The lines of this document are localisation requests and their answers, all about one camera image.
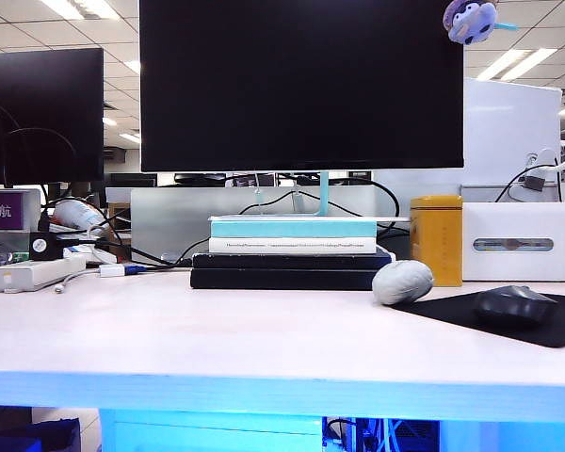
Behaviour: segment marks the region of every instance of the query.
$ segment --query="yellow container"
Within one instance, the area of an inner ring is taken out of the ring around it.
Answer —
[[[462,197],[411,201],[411,258],[431,268],[434,285],[462,285]]]

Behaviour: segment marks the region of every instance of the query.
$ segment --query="floor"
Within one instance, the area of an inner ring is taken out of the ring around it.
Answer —
[[[34,423],[79,418],[82,431],[82,452],[96,452],[101,445],[101,421],[98,411],[81,408],[34,408]]]

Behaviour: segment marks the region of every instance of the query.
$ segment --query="gray stress ball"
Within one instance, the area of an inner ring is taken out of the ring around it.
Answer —
[[[384,266],[373,279],[373,293],[381,304],[390,306],[416,301],[433,287],[431,269],[418,261],[395,261]]]

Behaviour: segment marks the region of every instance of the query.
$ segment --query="book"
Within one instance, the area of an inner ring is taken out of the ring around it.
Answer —
[[[371,290],[376,270],[193,268],[195,289]]]
[[[374,254],[375,237],[211,237],[209,252],[226,254]]]
[[[212,218],[212,237],[374,237],[377,222],[363,218]]]
[[[192,256],[194,268],[269,268],[379,270],[393,261],[381,248],[375,254],[222,254],[197,253]]]

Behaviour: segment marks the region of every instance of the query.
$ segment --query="mouse pad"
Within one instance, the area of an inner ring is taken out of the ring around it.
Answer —
[[[548,323],[533,330],[509,330],[483,325],[473,313],[477,293],[459,295],[449,299],[432,299],[416,303],[400,303],[392,306],[398,311],[442,320],[461,327],[485,331],[491,334],[517,339],[543,347],[565,347],[565,296],[544,294],[558,302],[558,309]]]

